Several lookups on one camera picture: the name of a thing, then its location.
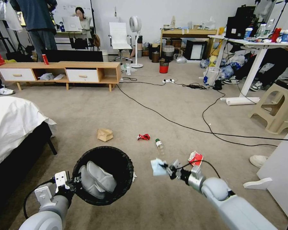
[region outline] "bed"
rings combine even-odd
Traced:
[[[46,143],[57,154],[50,137],[56,123],[31,101],[0,97],[0,210],[42,153]]]

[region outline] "floor fan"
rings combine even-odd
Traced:
[[[142,23],[138,16],[132,16],[129,19],[129,25],[132,32],[137,32],[137,37],[135,39],[135,63],[130,64],[132,68],[142,68],[143,64],[138,63],[138,38],[141,32]]]

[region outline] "beige carpet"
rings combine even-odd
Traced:
[[[161,84],[164,78],[177,83],[199,82],[203,75],[199,64],[170,63],[168,74],[159,76],[159,65],[147,57],[139,59],[142,69],[133,73],[139,81]],[[143,108],[115,87],[112,92],[100,87],[71,87],[64,85],[42,86],[33,84],[19,92],[15,84],[14,96],[33,101],[44,114],[58,123],[58,132],[52,139],[58,155],[53,156],[45,146],[42,156],[26,179],[9,199],[5,212],[0,217],[0,229],[18,229],[25,220],[22,202],[34,185],[48,180],[56,172],[72,172],[76,161],[87,150],[96,146],[110,145],[124,151],[131,158],[138,178],[121,199],[110,206],[95,207],[74,196],[67,214],[66,230],[71,229],[227,229],[217,211],[204,196],[169,177],[153,177],[150,160],[160,157],[155,145],[159,138],[165,148],[162,157],[168,163],[179,159],[186,163],[189,154],[197,150],[218,170],[221,177],[239,196],[248,200],[277,228],[284,229],[288,219],[272,196],[263,190],[247,190],[242,184],[257,180],[258,168],[251,165],[249,157],[254,154],[269,156],[274,147],[245,147],[226,143],[211,134],[203,134],[170,123],[158,114]],[[212,104],[220,93],[215,90],[199,91],[168,83],[153,86],[140,83],[119,84],[120,88],[145,106],[182,125],[209,131],[202,119],[202,112]],[[223,86],[227,96],[238,96],[236,85]],[[261,96],[263,91],[250,92]],[[229,107],[218,101],[205,114],[215,132],[238,135],[257,135],[282,138],[264,131],[265,123],[249,119],[252,105]],[[114,138],[107,143],[96,139],[98,128],[109,128]],[[149,133],[151,140],[136,140],[138,134]],[[278,141],[223,137],[226,140],[245,144],[271,143]],[[216,176],[212,168],[203,163],[207,177]],[[32,195],[28,200],[28,214],[38,211],[38,203]]]

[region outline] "sneaker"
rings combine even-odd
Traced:
[[[236,79],[236,76],[232,76],[231,78],[226,79],[226,80],[223,81],[223,83],[228,84],[228,85],[230,85],[230,84],[238,85],[239,82],[240,81]]]
[[[8,89],[8,88],[1,88],[0,89],[0,95],[11,95],[11,94],[14,94],[14,90],[11,90],[11,89]]]
[[[256,92],[256,91],[260,90],[261,88],[262,88],[262,83],[260,81],[258,81],[258,82],[256,82],[255,85],[253,85],[251,87],[251,91]]]
[[[257,168],[261,168],[263,164],[267,161],[268,157],[261,156],[261,155],[253,155],[250,157],[250,162],[252,165],[256,166]]]
[[[3,87],[5,87],[5,85],[2,84]]]

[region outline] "wooden tv stand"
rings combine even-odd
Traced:
[[[65,74],[61,80],[40,80],[45,73]],[[55,62],[45,65],[43,62],[17,62],[0,66],[0,74],[5,81],[14,81],[21,91],[20,82],[57,82],[109,84],[109,90],[121,79],[120,63],[115,62]]]

